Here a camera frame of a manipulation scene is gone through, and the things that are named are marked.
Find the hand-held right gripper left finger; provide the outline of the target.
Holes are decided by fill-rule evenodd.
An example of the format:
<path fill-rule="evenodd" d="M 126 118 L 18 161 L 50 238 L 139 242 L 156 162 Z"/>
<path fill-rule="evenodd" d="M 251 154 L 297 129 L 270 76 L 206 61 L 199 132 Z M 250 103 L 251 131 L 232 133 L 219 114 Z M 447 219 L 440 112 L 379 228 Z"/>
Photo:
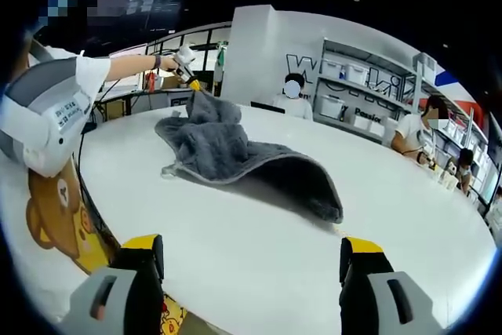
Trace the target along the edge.
<path fill-rule="evenodd" d="M 69 334 L 160 334 L 163 279 L 161 235 L 130 239 L 72 293 Z"/>

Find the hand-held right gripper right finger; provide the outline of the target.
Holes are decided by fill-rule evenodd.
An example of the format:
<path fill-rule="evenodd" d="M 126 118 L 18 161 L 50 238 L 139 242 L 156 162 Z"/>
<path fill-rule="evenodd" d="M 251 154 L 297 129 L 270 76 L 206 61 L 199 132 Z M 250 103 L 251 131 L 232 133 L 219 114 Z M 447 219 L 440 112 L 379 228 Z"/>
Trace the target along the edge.
<path fill-rule="evenodd" d="M 376 243 L 345 237 L 340 247 L 342 334 L 441 334 L 431 298 L 395 271 Z"/>

